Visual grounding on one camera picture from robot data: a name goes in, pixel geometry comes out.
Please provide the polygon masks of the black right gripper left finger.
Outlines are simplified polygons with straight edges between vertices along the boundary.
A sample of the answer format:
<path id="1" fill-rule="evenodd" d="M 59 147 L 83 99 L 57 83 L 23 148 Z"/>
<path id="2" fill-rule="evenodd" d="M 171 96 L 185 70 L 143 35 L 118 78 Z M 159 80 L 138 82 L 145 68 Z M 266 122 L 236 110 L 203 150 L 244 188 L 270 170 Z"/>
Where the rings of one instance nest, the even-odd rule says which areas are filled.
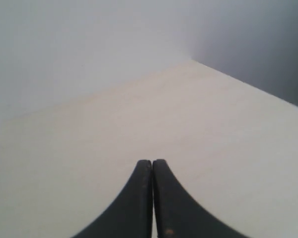
<path id="1" fill-rule="evenodd" d="M 115 200 L 76 237 L 150 238 L 152 217 L 152 165 L 139 160 Z"/>

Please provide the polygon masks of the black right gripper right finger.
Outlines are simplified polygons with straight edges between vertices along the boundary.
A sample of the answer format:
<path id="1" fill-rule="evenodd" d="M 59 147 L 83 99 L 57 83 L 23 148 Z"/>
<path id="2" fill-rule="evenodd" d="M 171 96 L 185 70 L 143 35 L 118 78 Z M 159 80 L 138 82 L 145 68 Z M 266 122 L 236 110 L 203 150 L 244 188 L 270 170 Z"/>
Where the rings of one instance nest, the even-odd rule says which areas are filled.
<path id="1" fill-rule="evenodd" d="M 239 238 L 183 188 L 166 160 L 153 162 L 153 198 L 159 238 Z"/>

